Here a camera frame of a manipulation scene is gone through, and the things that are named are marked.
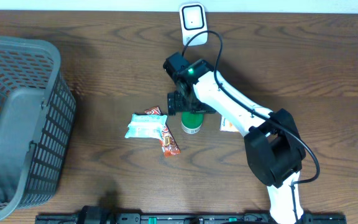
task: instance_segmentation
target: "wood grain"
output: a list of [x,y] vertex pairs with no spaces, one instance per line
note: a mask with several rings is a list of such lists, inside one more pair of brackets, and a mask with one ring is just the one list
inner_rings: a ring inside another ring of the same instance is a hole
[[[300,187],[312,212],[343,212],[358,223],[358,15],[207,15],[224,37],[219,70],[261,105],[285,108],[321,164]],[[43,39],[62,55],[78,112],[60,187],[40,207],[5,222],[33,223],[38,213],[71,213],[83,205],[143,212],[268,210],[269,196],[246,163],[239,134],[219,131],[207,115],[200,133],[168,125],[182,153],[164,158],[154,139],[124,139],[134,112],[160,105],[175,89],[162,70],[180,51],[177,13],[0,11],[0,35]],[[214,61],[217,40],[190,48],[189,60]],[[314,166],[304,161],[302,177]]]

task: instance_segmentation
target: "snack wrapper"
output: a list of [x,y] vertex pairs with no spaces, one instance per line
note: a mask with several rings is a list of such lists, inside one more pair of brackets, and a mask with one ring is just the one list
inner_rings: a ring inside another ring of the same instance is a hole
[[221,131],[239,132],[236,127],[224,116],[221,120]]
[[[158,106],[154,106],[148,110],[144,111],[146,114],[149,115],[162,115],[161,110]],[[165,157],[174,156],[180,154],[180,149],[178,144],[174,140],[171,131],[169,130],[168,126],[165,125],[162,130],[162,139],[160,140],[162,151]]]
[[125,138],[156,138],[162,140],[167,115],[132,115]]

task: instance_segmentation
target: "green can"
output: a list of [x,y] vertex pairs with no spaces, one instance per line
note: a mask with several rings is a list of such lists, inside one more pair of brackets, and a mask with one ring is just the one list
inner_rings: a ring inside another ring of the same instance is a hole
[[198,131],[200,131],[203,120],[203,114],[183,112],[181,114],[181,128],[188,134],[196,134]]

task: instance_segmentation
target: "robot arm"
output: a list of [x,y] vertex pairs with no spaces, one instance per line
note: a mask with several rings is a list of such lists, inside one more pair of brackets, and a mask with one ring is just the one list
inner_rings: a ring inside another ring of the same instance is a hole
[[[222,75],[217,72],[218,80],[223,84],[224,88],[232,95],[240,100],[243,104],[254,109],[259,114],[269,118],[269,113],[272,111],[268,108],[264,108],[246,96],[237,91],[234,87],[228,84],[224,80]],[[218,85],[214,79],[214,73],[208,72],[198,79],[198,83],[193,85],[193,89],[197,99],[202,103],[206,103],[210,107],[214,108],[218,113],[228,119],[239,130],[241,135],[245,137],[249,133],[251,127],[259,127],[265,121],[253,116],[250,112],[243,107],[232,101],[225,93],[219,91]],[[283,181],[283,185],[279,188],[275,186],[267,186],[268,195],[270,197],[271,209],[270,214],[277,223],[295,223],[295,216],[293,213],[293,202],[290,184],[293,181],[297,181],[300,176],[300,172],[293,173],[289,178]],[[298,217],[303,214],[303,209],[299,203],[299,194],[297,185],[295,186],[295,200],[296,200],[296,212]]]
[[[213,67],[204,60],[190,65],[179,53],[167,58],[163,68],[171,76],[177,86],[177,92],[183,95],[192,112],[197,108],[209,106],[227,118],[244,137],[247,161],[255,176],[267,186],[270,197],[270,214],[277,223],[293,224],[296,222],[290,184],[300,176],[301,160],[306,153],[291,136],[271,127],[264,119],[253,116],[246,109],[231,100],[223,93],[214,79]],[[285,125],[298,134],[295,122],[290,113],[281,109],[273,113],[237,91],[224,80],[217,71],[221,86],[241,103],[255,112]],[[176,108],[168,95],[168,109]],[[270,141],[267,136],[276,134]],[[297,186],[295,186],[295,204],[298,217],[303,214],[299,203]]]

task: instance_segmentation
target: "white wall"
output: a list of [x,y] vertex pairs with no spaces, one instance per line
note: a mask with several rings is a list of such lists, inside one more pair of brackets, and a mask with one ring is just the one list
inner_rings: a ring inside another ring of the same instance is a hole
[[[0,9],[177,12],[184,0],[0,0]],[[199,0],[209,12],[358,13],[358,0]]]

